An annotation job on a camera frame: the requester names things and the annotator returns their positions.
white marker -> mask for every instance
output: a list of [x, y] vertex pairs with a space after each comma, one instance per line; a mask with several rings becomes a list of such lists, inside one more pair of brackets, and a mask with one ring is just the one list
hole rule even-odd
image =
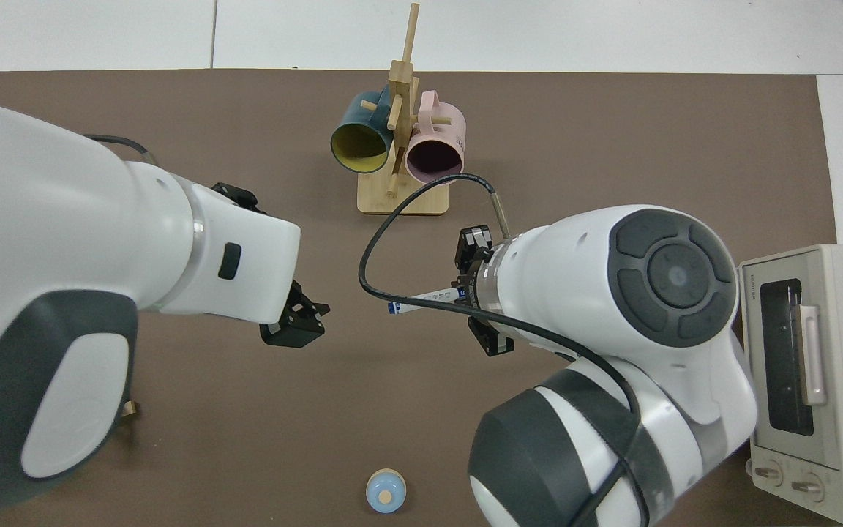
[[[418, 298], [419, 300], [435, 300], [438, 302], [454, 302], [454, 300], [458, 300], [458, 298], [464, 297], [464, 290], [458, 289], [456, 287], [442, 289], [441, 291], [431, 291], [431, 293], [416, 294], [415, 296], [412, 296], [412, 298]], [[409, 306], [409, 304], [400, 304], [399, 302], [390, 302], [389, 314], [399, 315], [402, 313], [408, 313], [408, 311], [421, 310], [422, 308], [423, 307], [419, 306]]]

mug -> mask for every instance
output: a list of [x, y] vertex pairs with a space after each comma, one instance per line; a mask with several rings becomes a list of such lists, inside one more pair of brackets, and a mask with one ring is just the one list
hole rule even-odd
[[439, 101], [435, 90], [422, 93], [419, 120], [405, 150], [405, 169], [421, 183], [461, 173], [466, 131], [464, 113]]
[[331, 152], [345, 169], [371, 173], [386, 164], [392, 145], [392, 132], [386, 127], [389, 109], [388, 84], [378, 92], [364, 92], [351, 100], [331, 134]]

small round object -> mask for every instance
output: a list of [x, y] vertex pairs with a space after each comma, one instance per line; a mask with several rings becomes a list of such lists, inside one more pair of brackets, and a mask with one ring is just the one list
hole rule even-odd
[[366, 483], [366, 501], [377, 512], [389, 514], [405, 503], [405, 480], [392, 469], [372, 473]]

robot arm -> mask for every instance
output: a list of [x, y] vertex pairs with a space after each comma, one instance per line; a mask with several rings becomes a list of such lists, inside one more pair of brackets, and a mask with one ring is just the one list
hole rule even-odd
[[[449, 178], [479, 179], [419, 193]], [[611, 207], [496, 246], [482, 225], [461, 231], [455, 264], [448, 310], [471, 315], [488, 356], [515, 339], [572, 361], [479, 424], [468, 474], [494, 527], [658, 523], [752, 433], [756, 400], [730, 330], [735, 268], [699, 220]]]
[[299, 346], [323, 332], [326, 307], [310, 303], [294, 313], [306, 338], [281, 331], [288, 303], [307, 300], [292, 281], [300, 229], [232, 191], [0, 108], [0, 507], [47, 490], [106, 439], [138, 310], [253, 321]]

white floor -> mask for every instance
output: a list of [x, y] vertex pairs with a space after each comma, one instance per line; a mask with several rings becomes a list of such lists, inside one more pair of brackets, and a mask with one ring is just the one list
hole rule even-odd
[[[408, 1], [0, 0], [0, 70], [385, 70]], [[843, 243], [843, 0], [422, 0], [418, 70], [819, 75]]]

